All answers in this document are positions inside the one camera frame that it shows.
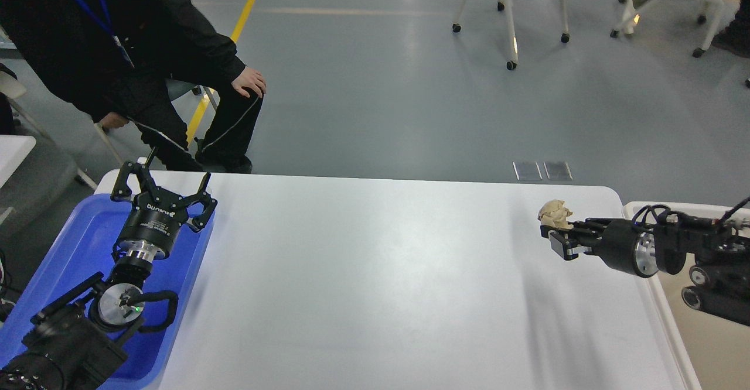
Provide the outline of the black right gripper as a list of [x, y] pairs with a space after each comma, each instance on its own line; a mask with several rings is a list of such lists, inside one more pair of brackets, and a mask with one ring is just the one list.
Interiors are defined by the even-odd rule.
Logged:
[[610, 268], [650, 278], [658, 272], [654, 237], [635, 229], [630, 220], [586, 218], [568, 222], [570, 229], [541, 225], [541, 236], [564, 260], [595, 255]]

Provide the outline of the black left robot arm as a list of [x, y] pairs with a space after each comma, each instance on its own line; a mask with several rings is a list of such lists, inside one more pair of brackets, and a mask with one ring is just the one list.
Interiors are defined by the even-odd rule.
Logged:
[[210, 173], [183, 196], [153, 156], [64, 225], [2, 328], [3, 389], [135, 388], [165, 363], [212, 229]]

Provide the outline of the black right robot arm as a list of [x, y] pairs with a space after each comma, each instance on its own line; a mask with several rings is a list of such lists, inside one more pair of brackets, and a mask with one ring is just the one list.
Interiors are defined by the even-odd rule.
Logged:
[[691, 286], [681, 292], [691, 309], [747, 326], [748, 220], [735, 217], [748, 205], [742, 200], [719, 218], [697, 217], [664, 204], [643, 206], [629, 218], [570, 221], [564, 201], [551, 200], [538, 212], [541, 236], [564, 260], [579, 254], [600, 258], [619, 272], [640, 278], [657, 272], [680, 273], [694, 257]]

